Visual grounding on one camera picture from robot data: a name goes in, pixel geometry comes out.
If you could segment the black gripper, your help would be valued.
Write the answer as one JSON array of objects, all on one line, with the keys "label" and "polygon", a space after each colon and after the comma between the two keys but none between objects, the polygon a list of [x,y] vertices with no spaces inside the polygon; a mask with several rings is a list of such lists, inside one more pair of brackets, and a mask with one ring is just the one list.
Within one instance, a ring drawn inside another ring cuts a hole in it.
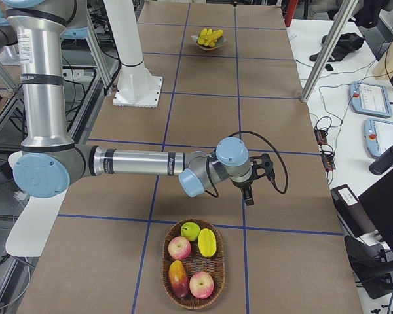
[{"label": "black gripper", "polygon": [[232,181],[232,183],[239,189],[242,190],[242,197],[246,206],[254,205],[252,183],[253,181],[248,179],[242,182]]}]

